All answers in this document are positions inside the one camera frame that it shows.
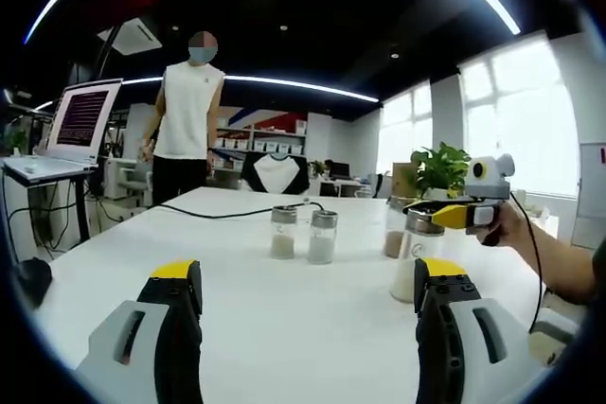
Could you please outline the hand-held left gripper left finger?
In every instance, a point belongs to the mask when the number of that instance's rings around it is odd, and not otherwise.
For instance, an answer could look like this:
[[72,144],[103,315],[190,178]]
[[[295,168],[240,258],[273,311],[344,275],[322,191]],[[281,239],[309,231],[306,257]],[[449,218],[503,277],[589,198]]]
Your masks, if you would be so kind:
[[91,333],[77,378],[100,403],[201,403],[202,312],[200,262],[158,268]]

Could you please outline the person's right hand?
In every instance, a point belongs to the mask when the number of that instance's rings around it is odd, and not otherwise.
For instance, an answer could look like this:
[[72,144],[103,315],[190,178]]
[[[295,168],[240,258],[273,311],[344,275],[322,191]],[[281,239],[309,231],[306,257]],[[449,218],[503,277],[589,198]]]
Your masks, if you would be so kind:
[[491,224],[475,235],[484,246],[512,246],[526,225],[526,219],[510,202],[503,202],[496,210]]

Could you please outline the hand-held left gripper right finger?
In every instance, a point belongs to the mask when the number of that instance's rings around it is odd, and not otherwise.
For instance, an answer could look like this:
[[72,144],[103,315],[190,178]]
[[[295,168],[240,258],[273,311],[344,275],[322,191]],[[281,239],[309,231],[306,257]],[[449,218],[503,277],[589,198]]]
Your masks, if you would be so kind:
[[455,263],[418,258],[418,403],[520,403],[544,377],[527,329]]

